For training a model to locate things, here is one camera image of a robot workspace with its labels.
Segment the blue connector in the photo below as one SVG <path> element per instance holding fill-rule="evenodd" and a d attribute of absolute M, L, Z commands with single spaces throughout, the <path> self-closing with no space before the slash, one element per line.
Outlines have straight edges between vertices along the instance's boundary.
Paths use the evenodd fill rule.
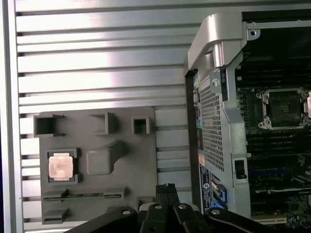
<path fill-rule="evenodd" d="M 217 201 L 214 201 L 214 200 L 212 200 L 211 206 L 212 206 L 212 208 L 222 208 L 223 209 L 223 207 Z"/>

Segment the pcie slot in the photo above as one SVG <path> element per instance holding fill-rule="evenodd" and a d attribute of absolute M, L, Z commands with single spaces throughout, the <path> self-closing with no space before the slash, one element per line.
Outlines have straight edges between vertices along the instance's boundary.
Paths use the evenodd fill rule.
<path fill-rule="evenodd" d="M 252 220 L 261 223 L 263 225 L 271 225 L 271 224 L 285 224 L 286 216 L 279 215 L 265 215 L 265 216 L 252 216 Z"/>

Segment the metal screw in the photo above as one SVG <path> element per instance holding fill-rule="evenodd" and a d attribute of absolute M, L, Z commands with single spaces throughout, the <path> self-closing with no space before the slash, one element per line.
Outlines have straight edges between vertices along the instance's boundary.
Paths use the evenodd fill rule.
<path fill-rule="evenodd" d="M 219 211 L 219 210 L 212 210 L 212 214 L 214 214 L 214 215 L 220 215 L 220 211 Z"/>
<path fill-rule="evenodd" d="M 122 212 L 122 214 L 124 214 L 124 215 L 129 215 L 131 213 L 131 211 L 129 211 L 129 210 L 124 210 L 123 212 Z"/>
<path fill-rule="evenodd" d="M 181 205 L 178 206 L 178 208 L 179 208 L 179 209 L 186 209 L 186 205 L 181 204 Z"/>
<path fill-rule="evenodd" d="M 219 86 L 220 81 L 219 81 L 218 79 L 213 79 L 213 80 L 212 80 L 212 84 L 213 84 L 214 86 Z"/>

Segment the metal frame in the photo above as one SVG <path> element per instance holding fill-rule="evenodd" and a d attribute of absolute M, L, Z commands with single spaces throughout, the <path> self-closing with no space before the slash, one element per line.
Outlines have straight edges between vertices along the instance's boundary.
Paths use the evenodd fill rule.
<path fill-rule="evenodd" d="M 1 1 L 0 120 L 4 231 L 23 232 L 15 1 Z"/>

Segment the motherboard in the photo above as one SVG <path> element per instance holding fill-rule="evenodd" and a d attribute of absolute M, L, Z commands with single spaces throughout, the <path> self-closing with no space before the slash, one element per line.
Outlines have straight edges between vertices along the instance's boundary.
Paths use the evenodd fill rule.
<path fill-rule="evenodd" d="M 252 218 L 278 229 L 311 229 L 310 58 L 279 51 L 263 58 L 248 49 L 235 76 Z"/>

